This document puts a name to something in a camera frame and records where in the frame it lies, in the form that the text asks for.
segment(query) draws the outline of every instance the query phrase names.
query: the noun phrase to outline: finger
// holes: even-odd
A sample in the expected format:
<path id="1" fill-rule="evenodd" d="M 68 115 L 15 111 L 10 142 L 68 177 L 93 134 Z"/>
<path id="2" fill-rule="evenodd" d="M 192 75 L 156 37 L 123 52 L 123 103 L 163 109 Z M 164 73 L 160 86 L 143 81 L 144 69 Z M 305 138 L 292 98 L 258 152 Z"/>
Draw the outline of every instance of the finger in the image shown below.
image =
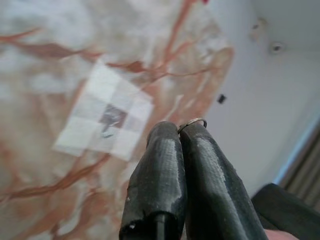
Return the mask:
<path id="1" fill-rule="evenodd" d="M 161 122 L 151 130 L 146 151 L 130 178 L 120 239 L 137 234 L 151 236 L 159 224 L 164 224 L 166 239 L 179 239 L 186 205 L 187 185 L 177 127 Z"/>
<path id="2" fill-rule="evenodd" d="M 201 124 L 180 133 L 189 199 L 191 239 L 267 240 L 235 169 Z"/>

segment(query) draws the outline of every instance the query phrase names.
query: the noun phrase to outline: ceiling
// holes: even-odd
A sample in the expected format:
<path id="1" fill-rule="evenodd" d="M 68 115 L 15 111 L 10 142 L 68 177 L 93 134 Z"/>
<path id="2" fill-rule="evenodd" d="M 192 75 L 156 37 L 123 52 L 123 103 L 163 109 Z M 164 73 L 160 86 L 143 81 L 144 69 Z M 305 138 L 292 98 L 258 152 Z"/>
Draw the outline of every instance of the ceiling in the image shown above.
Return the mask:
<path id="1" fill-rule="evenodd" d="M 320 51 L 320 0 L 252 0 L 271 41 L 289 49 Z"/>

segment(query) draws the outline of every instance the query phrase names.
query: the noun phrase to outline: curtain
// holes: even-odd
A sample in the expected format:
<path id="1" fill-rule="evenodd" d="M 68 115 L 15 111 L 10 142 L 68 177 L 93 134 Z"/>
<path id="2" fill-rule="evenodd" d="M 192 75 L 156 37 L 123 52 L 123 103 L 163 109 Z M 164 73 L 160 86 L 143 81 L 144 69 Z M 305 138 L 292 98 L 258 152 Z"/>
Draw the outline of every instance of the curtain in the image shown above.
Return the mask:
<path id="1" fill-rule="evenodd" d="M 320 212 L 320 122 L 280 186 Z"/>

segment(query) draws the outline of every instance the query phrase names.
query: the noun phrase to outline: metal ring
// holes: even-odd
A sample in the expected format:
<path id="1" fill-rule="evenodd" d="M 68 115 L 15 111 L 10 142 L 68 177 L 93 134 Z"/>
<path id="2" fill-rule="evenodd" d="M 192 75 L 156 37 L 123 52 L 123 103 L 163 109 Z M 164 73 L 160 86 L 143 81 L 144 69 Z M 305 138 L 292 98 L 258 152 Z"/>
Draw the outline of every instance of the metal ring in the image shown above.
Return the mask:
<path id="1" fill-rule="evenodd" d="M 188 121 L 187 123 L 185 123 L 185 124 L 183 124 L 183 125 L 180 125 L 180 127 L 179 127 L 179 129 L 178 129 L 178 134 L 180 134 L 181 131 L 182 131 L 185 127 L 188 127 L 189 125 L 194 124 L 194 123 L 199 122 L 199 121 L 202 121 L 202 122 L 203 122 L 203 126 L 204 126 L 205 128 L 207 127 L 207 121 L 206 121 L 204 118 L 197 117 L 197 118 L 191 119 L 190 121 Z"/>

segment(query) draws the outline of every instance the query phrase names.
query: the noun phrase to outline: marble pattern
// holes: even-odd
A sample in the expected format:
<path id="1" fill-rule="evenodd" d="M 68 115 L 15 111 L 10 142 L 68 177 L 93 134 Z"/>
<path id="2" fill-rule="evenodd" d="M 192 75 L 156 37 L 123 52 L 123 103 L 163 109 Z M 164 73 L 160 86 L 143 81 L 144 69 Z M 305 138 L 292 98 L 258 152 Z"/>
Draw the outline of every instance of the marble pattern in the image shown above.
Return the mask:
<path id="1" fill-rule="evenodd" d="M 148 132 L 234 55 L 201 0 L 0 0 L 0 239 L 118 239 Z"/>

